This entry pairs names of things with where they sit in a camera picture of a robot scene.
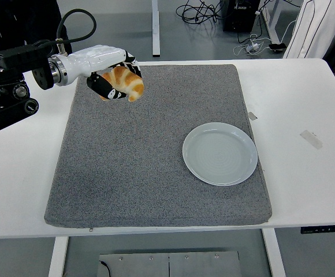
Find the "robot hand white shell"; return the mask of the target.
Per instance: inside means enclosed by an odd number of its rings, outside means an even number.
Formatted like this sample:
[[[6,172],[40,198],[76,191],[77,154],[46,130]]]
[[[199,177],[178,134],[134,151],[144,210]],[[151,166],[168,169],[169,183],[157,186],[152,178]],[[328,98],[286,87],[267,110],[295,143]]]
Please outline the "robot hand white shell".
[[[93,46],[62,60],[65,73],[61,84],[68,85],[79,76],[87,78],[88,87],[103,101],[127,98],[138,100],[144,92],[144,84],[136,58],[121,48]]]

